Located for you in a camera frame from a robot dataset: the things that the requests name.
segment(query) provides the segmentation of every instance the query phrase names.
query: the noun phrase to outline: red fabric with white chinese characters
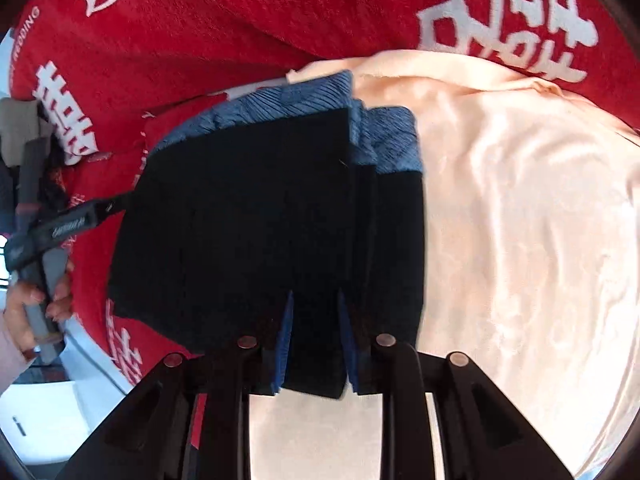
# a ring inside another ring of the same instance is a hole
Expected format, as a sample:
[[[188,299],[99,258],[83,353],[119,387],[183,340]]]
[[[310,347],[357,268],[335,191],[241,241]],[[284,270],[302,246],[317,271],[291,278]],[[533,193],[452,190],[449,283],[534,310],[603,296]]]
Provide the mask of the red fabric with white chinese characters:
[[[11,90],[70,153],[119,152],[142,115],[317,59],[455,50],[546,76],[640,126],[638,61],[597,0],[31,0]]]

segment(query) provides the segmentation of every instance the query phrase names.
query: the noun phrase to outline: blue textured fabric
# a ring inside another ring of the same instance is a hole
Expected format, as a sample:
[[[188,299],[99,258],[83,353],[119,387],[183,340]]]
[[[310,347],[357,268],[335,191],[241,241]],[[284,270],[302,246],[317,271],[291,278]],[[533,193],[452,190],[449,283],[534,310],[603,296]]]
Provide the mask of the blue textured fabric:
[[[374,165],[378,173],[422,171],[414,115],[402,107],[366,109],[351,97],[351,72],[289,86],[263,88],[216,105],[174,128],[151,155],[176,142],[217,130],[348,108],[351,162]]]

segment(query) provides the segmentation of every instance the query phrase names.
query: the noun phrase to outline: gray handle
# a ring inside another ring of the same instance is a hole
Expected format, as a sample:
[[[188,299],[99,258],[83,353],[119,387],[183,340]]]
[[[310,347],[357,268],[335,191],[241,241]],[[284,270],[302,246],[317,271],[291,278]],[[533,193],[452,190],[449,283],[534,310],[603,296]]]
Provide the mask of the gray handle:
[[[47,305],[51,302],[56,283],[65,273],[66,253],[62,249],[47,251],[42,261],[27,265],[18,273],[25,282],[37,286],[45,293],[41,304],[25,306],[25,313],[37,345],[40,347],[40,359],[46,365],[51,364],[65,349],[64,335],[58,324],[46,316]]]

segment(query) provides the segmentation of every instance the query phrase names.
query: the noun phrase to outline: black fabric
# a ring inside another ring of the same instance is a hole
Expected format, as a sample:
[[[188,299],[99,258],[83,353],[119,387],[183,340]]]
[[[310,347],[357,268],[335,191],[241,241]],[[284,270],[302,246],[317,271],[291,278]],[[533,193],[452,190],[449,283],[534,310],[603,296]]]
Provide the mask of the black fabric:
[[[294,295],[285,388],[337,398],[338,290],[374,332],[415,343],[424,287],[422,174],[350,166],[349,113],[237,126],[157,152],[111,266],[114,313],[192,352],[256,333]]]
[[[293,290],[297,388],[339,396],[334,304],[353,228],[348,142],[348,111],[334,110],[229,128],[154,154],[118,236],[114,313],[204,352],[255,333]]]

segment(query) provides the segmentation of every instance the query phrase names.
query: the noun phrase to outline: finger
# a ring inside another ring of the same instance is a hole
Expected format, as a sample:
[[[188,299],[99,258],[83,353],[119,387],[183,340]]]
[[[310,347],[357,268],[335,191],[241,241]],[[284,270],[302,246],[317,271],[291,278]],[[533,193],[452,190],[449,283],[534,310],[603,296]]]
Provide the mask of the finger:
[[[36,346],[36,340],[22,306],[20,306],[20,309],[5,310],[4,322],[9,330],[9,334],[11,334],[12,339],[21,352],[33,350]]]
[[[72,298],[67,296],[62,300],[54,301],[47,307],[47,317],[54,321],[63,321],[71,317],[72,314]]]
[[[61,300],[71,294],[71,276],[65,273],[53,292],[53,301]]]
[[[22,310],[24,304],[37,304],[45,299],[44,292],[31,283],[17,282],[9,288],[6,296],[7,310]]]

